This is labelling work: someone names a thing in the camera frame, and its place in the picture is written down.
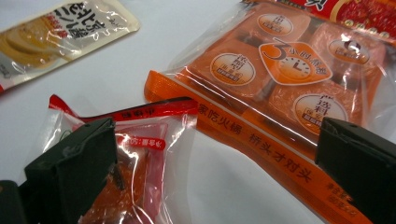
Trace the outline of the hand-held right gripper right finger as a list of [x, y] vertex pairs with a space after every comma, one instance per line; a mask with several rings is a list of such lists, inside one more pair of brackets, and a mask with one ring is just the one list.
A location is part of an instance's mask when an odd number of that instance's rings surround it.
[[396, 144], [356, 124], [325, 118], [315, 164], [374, 224], [396, 224]]

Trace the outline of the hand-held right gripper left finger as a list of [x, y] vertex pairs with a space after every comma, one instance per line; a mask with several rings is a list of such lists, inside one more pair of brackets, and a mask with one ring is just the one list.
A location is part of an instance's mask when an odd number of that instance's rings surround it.
[[80, 126], [25, 167], [34, 198], [34, 224], [77, 224], [92, 207], [117, 163], [115, 123], [97, 119]]

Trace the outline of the small clear red-trimmed packet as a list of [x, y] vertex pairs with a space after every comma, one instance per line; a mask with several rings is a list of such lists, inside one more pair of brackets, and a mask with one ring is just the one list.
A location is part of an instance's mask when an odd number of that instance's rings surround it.
[[74, 224], [156, 224], [178, 160], [191, 148], [197, 103], [181, 97], [108, 114], [118, 162]]

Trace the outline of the large orange seasoning packet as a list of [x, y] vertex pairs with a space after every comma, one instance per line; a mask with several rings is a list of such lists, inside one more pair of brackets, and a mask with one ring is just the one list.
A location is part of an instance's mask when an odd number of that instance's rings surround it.
[[315, 157], [325, 118], [396, 144], [396, 0], [243, 0], [145, 95], [195, 99], [201, 132], [328, 223], [374, 224]]

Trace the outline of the white and yellow snack packet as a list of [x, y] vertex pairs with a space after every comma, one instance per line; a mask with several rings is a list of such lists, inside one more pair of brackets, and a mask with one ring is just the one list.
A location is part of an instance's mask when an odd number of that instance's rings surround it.
[[119, 0], [66, 0], [0, 31], [0, 94], [139, 28]]

